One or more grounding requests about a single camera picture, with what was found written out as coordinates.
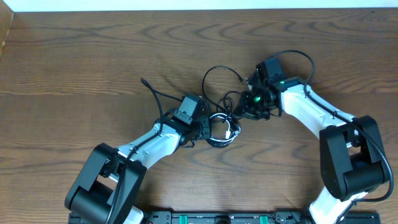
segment wood grain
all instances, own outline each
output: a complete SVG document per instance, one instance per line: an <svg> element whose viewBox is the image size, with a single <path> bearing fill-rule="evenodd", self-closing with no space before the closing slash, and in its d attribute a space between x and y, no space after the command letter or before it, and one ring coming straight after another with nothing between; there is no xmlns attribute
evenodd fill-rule
<svg viewBox="0 0 398 224"><path fill-rule="evenodd" d="M248 77L271 53L311 55L311 84L326 100L376 119L398 174L398 10L319 9L167 12L19 13L0 61L0 223L66 223L63 201L92 149L146 133L159 116L140 82L167 94L200 94L217 64ZM308 62L281 57L307 78ZM217 70L213 99L244 90ZM162 98L164 108L177 103ZM305 208L322 189L316 137L291 116L244 120L226 149L198 142L148 171L144 209L274 210ZM381 196L387 186L370 197ZM398 194L377 210L396 223Z"/></svg>

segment white backdrop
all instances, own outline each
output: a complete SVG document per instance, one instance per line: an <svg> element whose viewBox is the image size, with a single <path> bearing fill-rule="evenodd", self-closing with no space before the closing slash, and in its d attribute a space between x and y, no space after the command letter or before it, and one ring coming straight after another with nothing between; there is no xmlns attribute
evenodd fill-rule
<svg viewBox="0 0 398 224"><path fill-rule="evenodd" d="M14 12L398 7L398 0L4 0Z"/></svg>

